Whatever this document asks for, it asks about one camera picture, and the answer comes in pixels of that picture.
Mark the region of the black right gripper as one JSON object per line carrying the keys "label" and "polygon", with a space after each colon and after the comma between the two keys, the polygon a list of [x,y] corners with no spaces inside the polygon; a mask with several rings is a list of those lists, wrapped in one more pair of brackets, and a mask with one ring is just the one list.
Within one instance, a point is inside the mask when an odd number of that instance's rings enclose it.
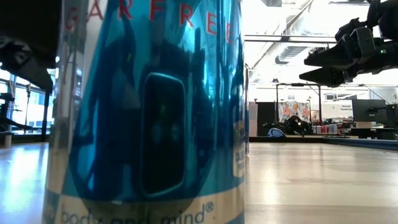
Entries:
{"label": "black right gripper", "polygon": [[313,51],[304,64],[322,68],[300,74],[300,79],[336,88],[352,82],[359,74],[376,75],[397,68],[397,41],[374,41],[373,33],[360,27],[343,34],[334,47]]}

